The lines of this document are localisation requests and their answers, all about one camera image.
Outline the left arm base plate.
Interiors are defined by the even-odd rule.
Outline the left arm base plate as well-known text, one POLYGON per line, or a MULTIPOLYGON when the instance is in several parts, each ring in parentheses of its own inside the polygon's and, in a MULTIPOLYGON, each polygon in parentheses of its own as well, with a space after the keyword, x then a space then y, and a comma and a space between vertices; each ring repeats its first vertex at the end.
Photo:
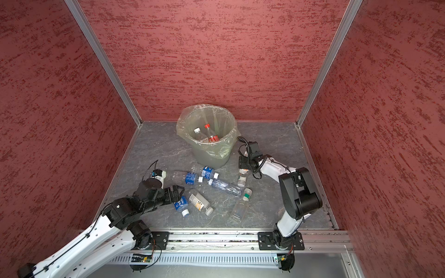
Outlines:
POLYGON ((146 232, 136 240, 135 248, 138 250, 165 250, 169 241, 169 232, 146 232))

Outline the red white label bottle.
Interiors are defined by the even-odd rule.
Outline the red white label bottle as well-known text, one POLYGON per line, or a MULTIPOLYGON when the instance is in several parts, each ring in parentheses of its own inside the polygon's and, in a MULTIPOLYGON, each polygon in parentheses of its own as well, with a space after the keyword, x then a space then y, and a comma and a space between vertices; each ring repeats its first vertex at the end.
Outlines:
POLYGON ((206 134, 204 134, 199 127, 194 129, 195 140, 200 143, 209 143, 209 139, 206 134))

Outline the small blue label bottle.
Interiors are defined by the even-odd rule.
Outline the small blue label bottle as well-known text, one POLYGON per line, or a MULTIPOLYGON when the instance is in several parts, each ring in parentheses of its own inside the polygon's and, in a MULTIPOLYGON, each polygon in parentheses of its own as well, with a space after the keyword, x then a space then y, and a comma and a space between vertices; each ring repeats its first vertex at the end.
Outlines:
POLYGON ((174 203, 175 209, 179 212, 183 217, 188 217, 190 212, 188 210, 188 201, 185 196, 182 196, 178 202, 174 203))

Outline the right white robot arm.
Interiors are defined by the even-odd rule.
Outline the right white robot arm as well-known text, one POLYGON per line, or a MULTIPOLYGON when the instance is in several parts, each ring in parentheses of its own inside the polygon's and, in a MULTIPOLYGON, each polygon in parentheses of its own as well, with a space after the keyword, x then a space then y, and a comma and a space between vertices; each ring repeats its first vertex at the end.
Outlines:
POLYGON ((245 147, 245 152, 238 151, 239 168, 250 170, 254 177, 258 174, 258 179, 268 176, 279 183, 285 212, 275 224, 272 243, 282 250, 287 249, 297 240, 301 224, 323 207, 314 179, 305 167, 286 166, 271 155, 263 154, 257 142, 241 136, 237 140, 245 147))

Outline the red label cola bottle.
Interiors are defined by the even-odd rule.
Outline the red label cola bottle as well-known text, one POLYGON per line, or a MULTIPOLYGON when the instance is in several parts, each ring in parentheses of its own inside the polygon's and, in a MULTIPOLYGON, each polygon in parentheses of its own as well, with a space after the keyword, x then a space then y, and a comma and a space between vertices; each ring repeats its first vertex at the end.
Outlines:
POLYGON ((209 141, 210 143, 213 143, 213 142, 219 142, 219 141, 220 141, 219 136, 218 136, 218 135, 216 134, 216 132, 211 128, 210 124, 206 124, 206 125, 205 125, 205 130, 206 130, 206 134, 207 134, 208 141, 209 141))

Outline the green cap clear bottle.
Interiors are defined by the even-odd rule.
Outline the green cap clear bottle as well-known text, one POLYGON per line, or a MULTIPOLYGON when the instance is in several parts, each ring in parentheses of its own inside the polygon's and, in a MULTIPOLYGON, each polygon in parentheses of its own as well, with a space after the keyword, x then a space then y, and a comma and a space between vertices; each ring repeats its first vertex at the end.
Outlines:
POLYGON ((230 220, 241 222, 244 219, 245 214, 249 208, 252 193, 253 191, 250 188, 244 189, 230 214, 230 220))

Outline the white label square bottle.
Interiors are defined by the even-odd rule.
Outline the white label square bottle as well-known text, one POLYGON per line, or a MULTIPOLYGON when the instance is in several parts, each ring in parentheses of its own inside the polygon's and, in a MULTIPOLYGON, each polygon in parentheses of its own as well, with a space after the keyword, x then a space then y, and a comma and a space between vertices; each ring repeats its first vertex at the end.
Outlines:
POLYGON ((244 188, 246 186, 246 180, 249 174, 247 169, 239 169, 238 186, 244 188))

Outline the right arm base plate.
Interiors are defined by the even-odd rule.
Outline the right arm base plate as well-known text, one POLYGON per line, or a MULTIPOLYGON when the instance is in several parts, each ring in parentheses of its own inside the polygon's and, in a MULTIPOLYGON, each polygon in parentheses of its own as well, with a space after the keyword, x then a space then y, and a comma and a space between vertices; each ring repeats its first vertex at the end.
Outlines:
POLYGON ((278 231, 259 232, 257 236, 260 250, 305 250, 302 234, 299 232, 294 233, 290 237, 283 237, 278 231))

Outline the yellow label clear bottle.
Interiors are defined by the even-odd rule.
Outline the yellow label clear bottle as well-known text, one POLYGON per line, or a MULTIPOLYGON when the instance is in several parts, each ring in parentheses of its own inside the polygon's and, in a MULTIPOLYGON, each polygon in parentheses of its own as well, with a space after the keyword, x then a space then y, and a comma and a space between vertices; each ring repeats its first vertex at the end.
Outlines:
POLYGON ((204 212, 207 216, 213 214, 214 208, 211 206, 210 202, 197 190, 189 190, 187 196, 190 203, 200 212, 204 212))

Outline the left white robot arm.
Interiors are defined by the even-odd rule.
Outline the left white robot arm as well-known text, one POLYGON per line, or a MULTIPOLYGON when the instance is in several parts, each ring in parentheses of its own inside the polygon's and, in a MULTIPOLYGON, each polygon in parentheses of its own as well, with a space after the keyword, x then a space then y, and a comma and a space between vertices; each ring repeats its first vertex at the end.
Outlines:
POLYGON ((131 249, 156 249, 152 231, 141 220, 143 214, 178 202, 185 189, 149 178, 131 196, 106 205, 97 219, 75 239, 47 259, 22 266, 20 278, 85 278, 131 249))

